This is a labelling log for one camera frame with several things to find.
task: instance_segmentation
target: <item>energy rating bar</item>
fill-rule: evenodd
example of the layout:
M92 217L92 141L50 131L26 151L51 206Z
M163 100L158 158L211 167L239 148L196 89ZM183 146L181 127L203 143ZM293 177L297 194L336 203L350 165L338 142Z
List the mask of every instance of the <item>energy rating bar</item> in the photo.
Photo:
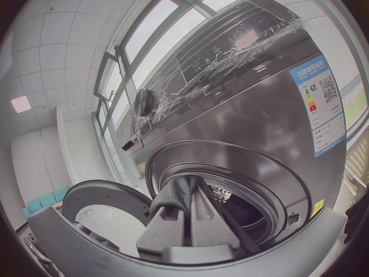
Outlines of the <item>energy rating bar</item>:
M314 104L314 100L311 97L311 94L309 92L308 89L305 90L306 91L306 96L307 96L307 102L309 103L309 108L310 108L310 112L314 111L317 109L316 105Z

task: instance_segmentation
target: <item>white wall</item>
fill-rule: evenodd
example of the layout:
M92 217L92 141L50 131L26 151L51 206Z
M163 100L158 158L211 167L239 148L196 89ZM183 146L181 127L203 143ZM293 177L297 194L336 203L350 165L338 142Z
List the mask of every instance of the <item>white wall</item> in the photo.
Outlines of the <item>white wall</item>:
M0 148L0 201L13 229L26 222L25 208L14 174L12 157Z
M64 123L61 110L58 129L62 152L73 183L90 179L112 180L101 154L91 119Z
M41 129L41 138L46 167L55 191L67 185L70 187L73 186L67 167L64 163L62 149L60 147L58 127L52 126Z
M59 141L58 127L43 128L12 139L12 161L25 204L72 186Z
M14 172L25 204L54 191L42 151L41 131L16 137L11 144Z

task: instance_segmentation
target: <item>energy label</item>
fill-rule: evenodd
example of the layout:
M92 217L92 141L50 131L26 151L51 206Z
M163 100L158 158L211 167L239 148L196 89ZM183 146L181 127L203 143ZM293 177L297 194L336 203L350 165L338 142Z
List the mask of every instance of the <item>energy label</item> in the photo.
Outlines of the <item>energy label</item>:
M318 157L346 138L344 109L337 83L323 55L290 71L310 120Z

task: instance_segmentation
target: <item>blue chair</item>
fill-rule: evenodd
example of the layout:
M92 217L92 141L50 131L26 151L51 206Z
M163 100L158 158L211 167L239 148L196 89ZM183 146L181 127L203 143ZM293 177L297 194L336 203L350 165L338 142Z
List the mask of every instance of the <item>blue chair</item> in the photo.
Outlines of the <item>blue chair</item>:
M36 199L34 199L30 202L27 202L27 205L28 205L28 208L30 209L31 213L34 213L34 212L42 209L41 203L38 200L38 198L36 198Z
M31 211L28 207L23 208L22 211L23 211L23 214L25 216L25 219L27 219L27 217L31 214Z
M39 201L43 208L48 207L49 205L55 204L57 201L55 200L53 192L46 194L44 196L39 197Z
M63 188L53 192L57 202L63 201L65 194L67 194L67 192L70 188L71 187L66 186L66 187L63 187Z

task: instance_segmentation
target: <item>play/pause button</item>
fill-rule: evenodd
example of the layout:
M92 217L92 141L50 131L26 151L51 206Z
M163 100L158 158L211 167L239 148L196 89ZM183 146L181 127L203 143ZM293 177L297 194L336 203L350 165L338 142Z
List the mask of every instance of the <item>play/pause button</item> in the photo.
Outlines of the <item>play/pause button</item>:
M269 20L265 16L258 16L254 21L257 25L267 25L267 24L269 24Z

